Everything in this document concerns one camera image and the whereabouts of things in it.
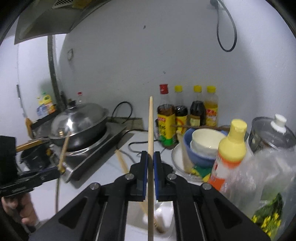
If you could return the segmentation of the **person's left hand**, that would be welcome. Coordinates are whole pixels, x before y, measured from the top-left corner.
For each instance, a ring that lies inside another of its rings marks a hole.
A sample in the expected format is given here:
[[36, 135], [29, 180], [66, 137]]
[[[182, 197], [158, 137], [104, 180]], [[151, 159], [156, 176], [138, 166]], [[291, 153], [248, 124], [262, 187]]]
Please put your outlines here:
[[14, 210], [17, 210], [23, 224], [35, 226], [38, 222], [38, 217], [34, 209], [31, 195], [26, 193], [21, 198], [2, 197], [1, 203], [6, 214], [13, 217]]

